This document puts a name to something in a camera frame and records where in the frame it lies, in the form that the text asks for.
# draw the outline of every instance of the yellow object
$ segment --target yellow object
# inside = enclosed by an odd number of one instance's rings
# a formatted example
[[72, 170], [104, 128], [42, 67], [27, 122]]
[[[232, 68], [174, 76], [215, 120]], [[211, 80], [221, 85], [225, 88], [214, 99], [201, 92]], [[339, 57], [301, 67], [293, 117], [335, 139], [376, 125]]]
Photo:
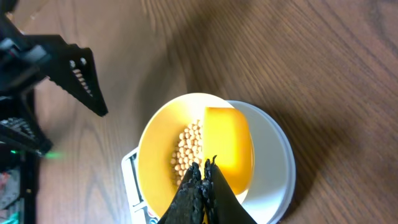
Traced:
[[203, 120], [204, 159], [216, 164], [235, 195], [247, 190], [254, 170], [253, 145], [244, 115], [234, 108], [206, 108]]
[[193, 120], [203, 120], [206, 107], [232, 108], [227, 101], [209, 94], [179, 96], [161, 107], [142, 133], [138, 183], [144, 200], [158, 217], [166, 212], [177, 191], [174, 184], [177, 180], [172, 180], [175, 168], [170, 165], [170, 160], [178, 144], [178, 135]]

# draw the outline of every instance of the brown tabletop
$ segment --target brown tabletop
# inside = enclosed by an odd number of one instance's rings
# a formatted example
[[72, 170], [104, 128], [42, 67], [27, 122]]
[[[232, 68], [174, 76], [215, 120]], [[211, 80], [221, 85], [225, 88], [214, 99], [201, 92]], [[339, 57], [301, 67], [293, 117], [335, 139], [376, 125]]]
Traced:
[[398, 223], [397, 22], [397, 1], [48, 0], [24, 31], [90, 47], [109, 114], [37, 87], [62, 154], [42, 163], [38, 222], [130, 223], [122, 157], [164, 103], [204, 92], [286, 133], [297, 182], [282, 223]]

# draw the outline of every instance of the screw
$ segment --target screw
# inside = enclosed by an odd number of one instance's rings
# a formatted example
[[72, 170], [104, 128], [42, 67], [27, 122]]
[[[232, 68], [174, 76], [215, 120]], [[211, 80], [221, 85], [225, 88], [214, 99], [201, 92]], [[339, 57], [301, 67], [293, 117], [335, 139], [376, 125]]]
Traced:
[[86, 64], [87, 64], [87, 61], [86, 61], [86, 59], [84, 59], [84, 58], [81, 58], [81, 59], [80, 59], [80, 62], [81, 62], [83, 65], [86, 65]]
[[75, 62], [72, 60], [69, 61], [69, 64], [70, 64], [71, 68], [75, 68], [75, 66], [76, 66]]

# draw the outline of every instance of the white plate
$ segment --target white plate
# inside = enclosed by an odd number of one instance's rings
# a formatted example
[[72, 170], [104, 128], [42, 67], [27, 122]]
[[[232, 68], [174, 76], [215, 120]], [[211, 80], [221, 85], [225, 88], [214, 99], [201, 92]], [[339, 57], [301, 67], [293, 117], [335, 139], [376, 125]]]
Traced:
[[277, 223], [292, 200], [296, 168], [279, 125], [248, 103], [229, 100], [246, 117], [254, 144], [254, 176], [242, 206], [258, 224]]

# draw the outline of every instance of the yellow bowl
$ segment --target yellow bowl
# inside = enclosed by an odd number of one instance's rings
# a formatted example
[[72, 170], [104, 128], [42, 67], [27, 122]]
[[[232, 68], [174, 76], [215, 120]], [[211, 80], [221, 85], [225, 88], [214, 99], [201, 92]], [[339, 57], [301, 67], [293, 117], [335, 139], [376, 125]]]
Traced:
[[[233, 108], [227, 101], [205, 93], [179, 96], [153, 115], [141, 136], [138, 153], [139, 188], [149, 208], [158, 217], [166, 212], [177, 191], [171, 179], [170, 159], [178, 134], [194, 119], [203, 119], [206, 107]], [[248, 190], [245, 190], [236, 196], [240, 203], [247, 193]]]

